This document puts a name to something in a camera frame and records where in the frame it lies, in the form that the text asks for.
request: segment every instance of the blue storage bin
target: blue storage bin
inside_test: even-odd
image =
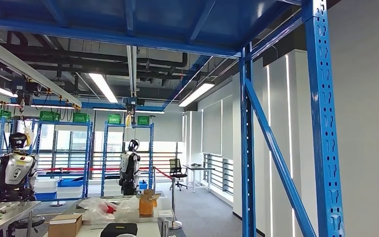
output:
[[[45,200],[45,199],[56,199],[56,192],[54,193],[42,193],[42,194],[34,194],[37,200]]]
[[[73,181],[74,179],[61,179],[57,182],[58,187],[80,187],[83,185],[83,179],[78,181]]]
[[[148,189],[148,184],[144,180],[139,181],[139,190],[144,190],[144,189]]]

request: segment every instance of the overhead rail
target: overhead rail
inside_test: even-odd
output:
[[[19,73],[20,75],[25,75],[27,78],[35,80],[44,87],[50,89],[53,93],[62,96],[64,99],[69,100],[71,103],[81,107],[82,103],[73,97],[71,94],[60,88],[54,82],[47,79],[41,73],[34,70],[27,63],[13,55],[11,52],[6,50],[4,47],[0,46],[0,62],[9,66],[11,69]]]

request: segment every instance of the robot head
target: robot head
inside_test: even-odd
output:
[[[27,136],[24,133],[16,132],[9,136],[9,143],[13,149],[24,148]]]
[[[137,139],[131,139],[130,143],[128,144],[128,150],[131,152],[135,152],[137,148],[139,147],[140,142]]]

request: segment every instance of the white container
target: white container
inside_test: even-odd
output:
[[[57,179],[37,179],[34,191],[38,194],[57,192]]]

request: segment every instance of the black electronic device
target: black electronic device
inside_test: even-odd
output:
[[[101,237],[115,237],[122,234],[137,235],[136,223],[109,223],[101,232]]]

